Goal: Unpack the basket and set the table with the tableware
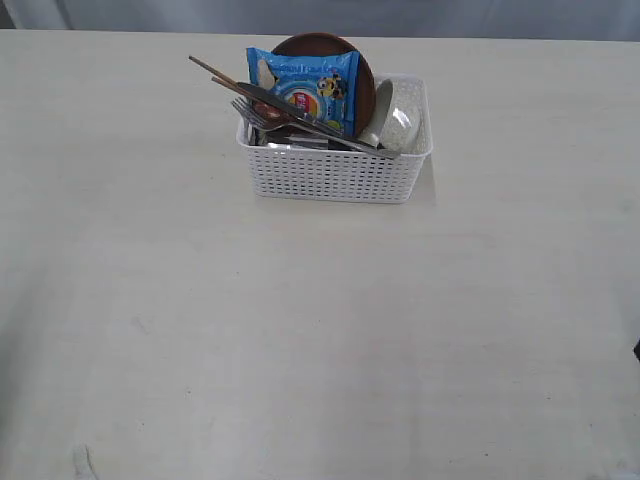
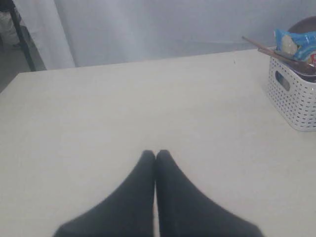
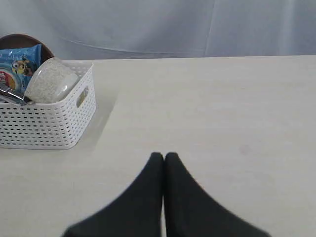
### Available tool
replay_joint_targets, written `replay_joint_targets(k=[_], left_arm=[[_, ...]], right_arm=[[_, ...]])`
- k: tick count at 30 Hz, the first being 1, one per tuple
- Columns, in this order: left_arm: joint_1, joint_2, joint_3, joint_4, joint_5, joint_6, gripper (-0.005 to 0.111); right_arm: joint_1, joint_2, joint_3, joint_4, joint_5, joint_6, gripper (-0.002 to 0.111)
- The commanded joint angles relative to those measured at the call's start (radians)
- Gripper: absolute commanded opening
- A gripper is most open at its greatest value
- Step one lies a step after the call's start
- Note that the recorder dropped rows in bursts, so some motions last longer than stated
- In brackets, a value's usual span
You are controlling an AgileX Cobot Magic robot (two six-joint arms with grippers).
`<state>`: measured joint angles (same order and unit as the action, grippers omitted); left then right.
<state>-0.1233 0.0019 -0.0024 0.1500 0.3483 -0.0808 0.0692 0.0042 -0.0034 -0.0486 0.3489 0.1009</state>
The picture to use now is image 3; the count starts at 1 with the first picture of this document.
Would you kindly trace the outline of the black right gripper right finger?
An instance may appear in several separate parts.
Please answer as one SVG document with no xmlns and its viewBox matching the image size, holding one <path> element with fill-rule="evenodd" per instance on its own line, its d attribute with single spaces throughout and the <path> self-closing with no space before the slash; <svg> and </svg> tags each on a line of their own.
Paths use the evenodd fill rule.
<svg viewBox="0 0 316 237">
<path fill-rule="evenodd" d="M 164 214 L 169 237 L 268 237 L 213 199 L 175 152 L 164 160 Z"/>
</svg>

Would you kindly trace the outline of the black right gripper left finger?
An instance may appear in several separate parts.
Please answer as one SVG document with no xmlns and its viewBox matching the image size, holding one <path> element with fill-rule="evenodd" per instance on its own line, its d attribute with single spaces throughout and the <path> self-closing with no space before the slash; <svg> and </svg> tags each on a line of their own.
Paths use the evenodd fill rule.
<svg viewBox="0 0 316 237">
<path fill-rule="evenodd" d="M 68 227 L 65 237 L 159 237 L 163 197 L 163 156 L 151 153 L 130 186 L 93 215 Z"/>
</svg>

